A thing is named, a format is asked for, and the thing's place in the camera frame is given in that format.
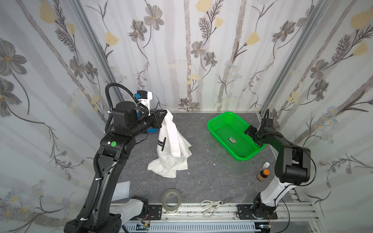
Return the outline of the white t-shirt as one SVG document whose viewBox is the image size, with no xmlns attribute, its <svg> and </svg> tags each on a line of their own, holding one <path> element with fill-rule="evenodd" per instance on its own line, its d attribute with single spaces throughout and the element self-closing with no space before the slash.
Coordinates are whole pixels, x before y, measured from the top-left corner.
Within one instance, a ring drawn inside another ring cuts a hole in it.
<svg viewBox="0 0 373 233">
<path fill-rule="evenodd" d="M 164 151 L 157 145 L 158 158 L 148 164 L 147 170 L 165 178 L 176 178 L 177 172 L 187 170 L 187 160 L 192 156 L 191 144 L 180 134 L 168 111 L 159 130 L 158 140 L 167 138 Z"/>
</svg>

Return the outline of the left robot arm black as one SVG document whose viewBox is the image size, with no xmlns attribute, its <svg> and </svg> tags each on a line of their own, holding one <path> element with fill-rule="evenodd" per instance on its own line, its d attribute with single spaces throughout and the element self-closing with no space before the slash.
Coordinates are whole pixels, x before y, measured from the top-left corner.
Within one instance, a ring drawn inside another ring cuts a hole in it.
<svg viewBox="0 0 373 233">
<path fill-rule="evenodd" d="M 67 222 L 65 233 L 117 233 L 127 221 L 148 214 L 148 200 L 135 197 L 114 213 L 110 205 L 115 188 L 136 137 L 160 129 L 166 110 L 150 110 L 128 88 L 118 83 L 105 87 L 109 118 L 105 136 L 93 158 L 91 188 L 78 216 Z"/>
</svg>

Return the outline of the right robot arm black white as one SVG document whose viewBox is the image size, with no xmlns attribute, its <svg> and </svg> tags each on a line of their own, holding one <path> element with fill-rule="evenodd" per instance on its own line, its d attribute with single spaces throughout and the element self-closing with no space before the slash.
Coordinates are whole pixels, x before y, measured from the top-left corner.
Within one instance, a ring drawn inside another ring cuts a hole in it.
<svg viewBox="0 0 373 233">
<path fill-rule="evenodd" d="M 311 166 L 315 165 L 310 149 L 300 147 L 287 140 L 275 129 L 274 120 L 267 109 L 260 127 L 249 126 L 244 132 L 254 145 L 261 148 L 272 146 L 277 152 L 275 177 L 268 187 L 253 200 L 251 213 L 256 219 L 263 219 L 275 213 L 279 201 L 296 186 L 306 186 L 311 177 Z"/>
</svg>

